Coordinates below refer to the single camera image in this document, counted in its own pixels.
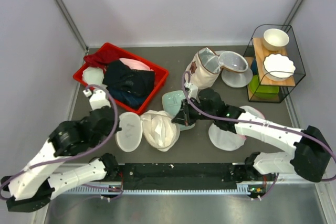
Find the white mesh bra laundry bag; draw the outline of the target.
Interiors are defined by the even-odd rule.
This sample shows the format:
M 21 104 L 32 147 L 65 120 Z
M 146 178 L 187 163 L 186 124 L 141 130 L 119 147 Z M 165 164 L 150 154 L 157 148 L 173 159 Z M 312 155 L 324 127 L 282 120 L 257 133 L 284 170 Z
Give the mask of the white mesh bra laundry bag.
M 149 110 L 142 115 L 124 112 L 120 115 L 120 127 L 115 139 L 124 152 L 135 151 L 142 138 L 158 151 L 167 152 L 180 137 L 180 127 L 172 123 L 172 117 L 165 111 Z

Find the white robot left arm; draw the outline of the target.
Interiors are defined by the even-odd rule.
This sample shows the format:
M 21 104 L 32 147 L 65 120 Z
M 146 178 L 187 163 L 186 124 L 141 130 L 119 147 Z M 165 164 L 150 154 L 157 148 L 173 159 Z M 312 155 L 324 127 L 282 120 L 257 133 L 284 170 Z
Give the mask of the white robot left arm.
M 56 169 L 101 148 L 121 130 L 119 122 L 118 115 L 108 106 L 91 111 L 81 120 L 61 122 L 24 169 L 1 179 L 1 190 L 10 194 L 7 198 L 1 196 L 7 210 L 34 212 L 77 186 L 116 179 L 119 164 L 109 153 L 68 172 L 57 173 Z

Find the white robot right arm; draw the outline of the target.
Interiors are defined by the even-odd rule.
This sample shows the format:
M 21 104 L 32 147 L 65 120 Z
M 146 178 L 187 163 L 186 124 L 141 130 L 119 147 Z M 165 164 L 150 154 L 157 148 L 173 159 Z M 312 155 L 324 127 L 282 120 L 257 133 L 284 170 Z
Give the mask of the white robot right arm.
M 213 120 L 226 133 L 252 137 L 280 150 L 255 152 L 245 159 L 245 174 L 252 180 L 269 173 L 291 173 L 310 182 L 323 182 L 329 161 L 335 159 L 318 128 L 308 126 L 304 130 L 261 119 L 245 109 L 227 105 L 211 88 L 202 90 L 197 99 L 182 100 L 172 122 L 189 126 L 198 120 Z

